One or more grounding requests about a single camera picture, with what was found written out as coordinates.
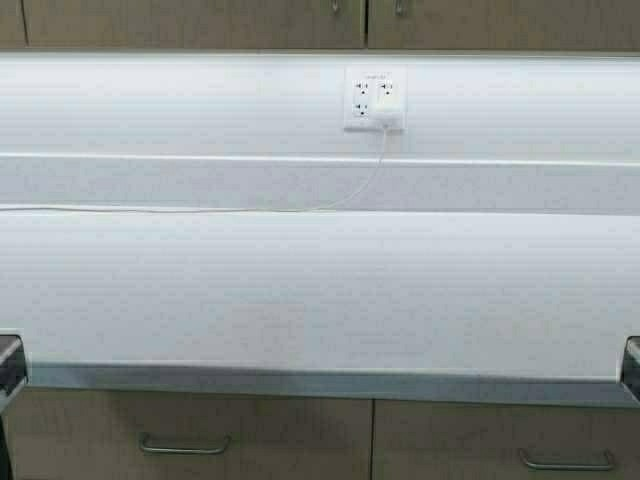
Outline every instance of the gray countertop edge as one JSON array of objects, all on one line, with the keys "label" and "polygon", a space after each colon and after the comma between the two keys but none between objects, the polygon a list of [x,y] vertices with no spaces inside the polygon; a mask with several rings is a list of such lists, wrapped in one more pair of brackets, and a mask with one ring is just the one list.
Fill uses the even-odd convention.
[{"label": "gray countertop edge", "polygon": [[33,363],[30,386],[433,402],[640,407],[618,381]]}]

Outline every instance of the electrical outlet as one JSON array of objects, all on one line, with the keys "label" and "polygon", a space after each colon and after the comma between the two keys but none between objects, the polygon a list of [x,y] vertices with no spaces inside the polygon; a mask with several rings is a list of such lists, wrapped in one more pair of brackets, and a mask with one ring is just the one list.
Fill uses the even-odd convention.
[{"label": "electrical outlet", "polygon": [[406,69],[403,67],[347,68],[344,128],[347,130],[403,130],[406,116]]}]

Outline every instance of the power cord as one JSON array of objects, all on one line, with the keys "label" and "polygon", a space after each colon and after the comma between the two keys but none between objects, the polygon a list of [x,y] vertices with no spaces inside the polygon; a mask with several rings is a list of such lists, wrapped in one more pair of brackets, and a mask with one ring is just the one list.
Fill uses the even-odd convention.
[{"label": "power cord", "polygon": [[380,149],[380,155],[375,167],[369,174],[369,176],[362,182],[358,188],[351,192],[346,197],[324,205],[316,205],[307,208],[184,208],[184,209],[164,209],[164,208],[130,208],[130,207],[72,207],[72,206],[60,206],[53,205],[33,205],[33,206],[11,206],[0,207],[0,212],[75,212],[75,213],[143,213],[143,214],[192,214],[192,213],[249,213],[249,212],[262,212],[262,213],[303,213],[303,212],[322,212],[333,211],[336,207],[350,202],[363,192],[365,192],[376,179],[387,150],[387,138],[388,129],[385,127],[382,129],[382,148]]}]

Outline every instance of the drawer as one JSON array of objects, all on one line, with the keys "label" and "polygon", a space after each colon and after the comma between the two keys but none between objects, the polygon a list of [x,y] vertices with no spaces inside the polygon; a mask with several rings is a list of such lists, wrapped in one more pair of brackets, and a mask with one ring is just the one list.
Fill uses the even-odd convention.
[{"label": "drawer", "polygon": [[364,0],[25,0],[30,43],[74,48],[358,48]]},{"label": "drawer", "polygon": [[[374,480],[640,478],[640,410],[376,402]],[[545,465],[610,472],[536,471]]]},{"label": "drawer", "polygon": [[637,0],[371,0],[373,48],[640,49]]},{"label": "drawer", "polygon": [[25,46],[20,0],[0,0],[0,48]]},{"label": "drawer", "polygon": [[[17,480],[369,478],[371,402],[25,390],[5,417]],[[143,453],[223,449],[219,455]]]}]

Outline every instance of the outlet cover plate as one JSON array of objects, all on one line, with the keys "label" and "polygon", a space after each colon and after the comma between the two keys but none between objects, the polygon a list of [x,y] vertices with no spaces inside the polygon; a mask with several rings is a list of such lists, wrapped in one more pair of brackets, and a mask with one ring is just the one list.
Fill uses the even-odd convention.
[{"label": "outlet cover plate", "polygon": [[376,101],[382,84],[393,85],[395,101],[400,105],[402,118],[394,130],[404,130],[407,110],[407,69],[363,65],[348,67],[344,83],[344,128],[345,130],[378,130],[371,118],[371,106]]}]

